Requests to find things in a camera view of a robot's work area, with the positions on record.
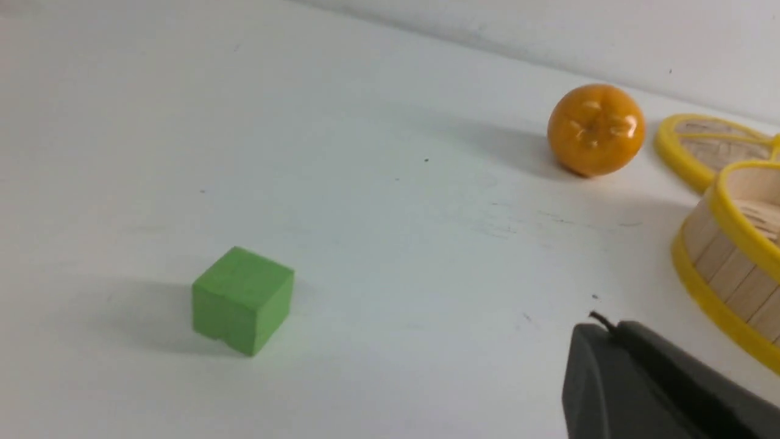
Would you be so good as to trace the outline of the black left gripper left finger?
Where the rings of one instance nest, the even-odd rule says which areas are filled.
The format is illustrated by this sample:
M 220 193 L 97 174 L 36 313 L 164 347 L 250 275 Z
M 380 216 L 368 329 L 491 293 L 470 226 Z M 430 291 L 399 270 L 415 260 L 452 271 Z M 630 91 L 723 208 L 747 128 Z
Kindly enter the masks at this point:
M 562 389 L 570 438 L 705 438 L 702 363 L 635 321 L 573 328 Z

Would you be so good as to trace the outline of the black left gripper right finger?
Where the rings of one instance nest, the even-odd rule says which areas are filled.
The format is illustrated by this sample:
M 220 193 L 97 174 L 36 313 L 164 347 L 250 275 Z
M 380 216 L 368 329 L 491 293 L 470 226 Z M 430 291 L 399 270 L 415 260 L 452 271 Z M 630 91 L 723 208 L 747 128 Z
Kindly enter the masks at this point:
M 675 413 L 704 438 L 777 438 L 778 406 L 731 381 L 635 321 L 617 325 L 617 341 Z

